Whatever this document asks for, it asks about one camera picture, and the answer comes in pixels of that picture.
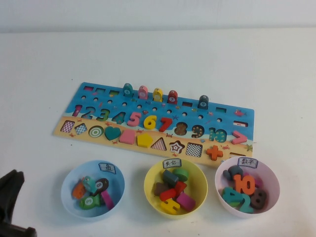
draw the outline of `yellow bowl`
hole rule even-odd
[[[172,161],[175,161],[173,163],[175,163],[177,167],[168,168],[172,166]],[[187,212],[181,208],[176,215],[171,215],[164,212],[164,210],[161,208],[161,200],[158,196],[156,197],[154,195],[154,186],[157,182],[163,183],[162,173],[164,172],[165,168],[172,172],[172,170],[178,168],[180,165],[181,168],[187,170],[189,173],[189,178],[185,182],[188,186],[185,188],[184,192],[196,201],[196,206],[190,212]],[[144,181],[144,191],[150,205],[161,215],[170,219],[181,219],[198,210],[206,199],[207,189],[207,180],[202,170],[194,163],[179,158],[170,158],[158,162],[147,172]]]

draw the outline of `plastic bowl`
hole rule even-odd
[[[169,164],[172,164],[173,160],[176,161],[176,165],[178,166],[167,168],[166,162],[168,161]],[[187,184],[187,187],[185,188],[184,192],[196,201],[196,205],[191,212],[187,212],[181,208],[176,215],[171,215],[166,213],[160,207],[161,200],[159,199],[159,197],[156,197],[154,195],[154,185],[157,182],[163,182],[162,173],[165,170],[165,168],[163,167],[164,165],[166,169],[168,169],[171,172],[173,169],[179,168],[179,166],[188,171],[189,178],[185,182]],[[158,162],[150,168],[144,181],[144,191],[150,205],[161,215],[170,219],[181,219],[197,211],[206,199],[207,189],[207,180],[202,170],[199,167],[197,167],[194,163],[179,158],[171,158]]]
[[[72,192],[79,180],[85,176],[90,176],[94,180],[108,179],[109,187],[106,190],[115,205],[114,208],[108,210],[106,205],[101,205],[90,210],[82,210],[79,207],[79,200],[72,196]],[[61,188],[61,200],[70,214],[84,220],[98,221],[106,218],[116,209],[123,196],[124,188],[124,177],[117,166],[104,160],[93,160],[78,166],[67,175]]]
[[[260,178],[263,186],[261,189],[267,192],[266,204],[261,210],[255,210],[253,214],[241,212],[230,205],[228,205],[222,198],[221,193],[225,187],[229,185],[228,180],[224,177],[223,171],[228,170],[233,165],[239,165],[243,172],[246,172],[253,176],[255,179]],[[241,217],[250,218],[258,216],[264,212],[270,210],[277,203],[280,195],[280,185],[278,183],[276,175],[273,171],[262,162],[249,157],[233,157],[224,161],[217,169],[215,174],[215,187],[220,203],[231,214]]]

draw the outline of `wooden puzzle board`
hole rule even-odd
[[[124,95],[123,87],[112,87],[92,83],[82,83],[58,122],[54,134],[66,138],[94,142],[137,152],[149,153],[167,158],[180,157],[195,163],[218,167],[222,161],[232,156],[252,157],[254,132],[254,111],[252,109],[208,103],[208,109],[199,109],[199,100],[178,97],[177,104],[139,99],[138,91],[133,96]],[[127,125],[133,112],[141,113],[138,126]],[[156,126],[146,130],[145,118],[156,115]],[[161,118],[171,118],[172,124],[164,132]],[[133,145],[121,143],[119,137],[109,141],[104,131],[108,126],[136,131]],[[232,144],[237,131],[247,137],[247,141]],[[150,146],[139,147],[137,137],[148,134],[152,138]],[[223,157],[211,159],[207,149],[217,146]]]

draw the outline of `blue bowl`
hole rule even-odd
[[[85,176],[90,176],[94,180],[108,179],[107,192],[115,205],[113,209],[109,211],[106,205],[96,206],[90,210],[82,210],[79,207],[79,200],[72,196],[72,192],[78,181]],[[64,208],[72,215],[84,220],[98,221],[107,217],[117,208],[124,189],[124,176],[117,166],[104,160],[93,160],[78,166],[67,175],[61,187],[61,200]]]

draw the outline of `checkered square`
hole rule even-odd
[[[79,126],[75,127],[75,131],[77,133],[77,135],[80,135],[84,132],[86,132],[88,129],[87,127],[85,126],[84,123],[80,124]]]
[[[201,157],[203,146],[195,143],[188,143],[186,155],[192,157]]]
[[[67,120],[67,121],[65,121],[64,125],[62,126],[61,131],[62,132],[70,132],[71,129],[73,129],[74,125],[75,125],[75,122]]]

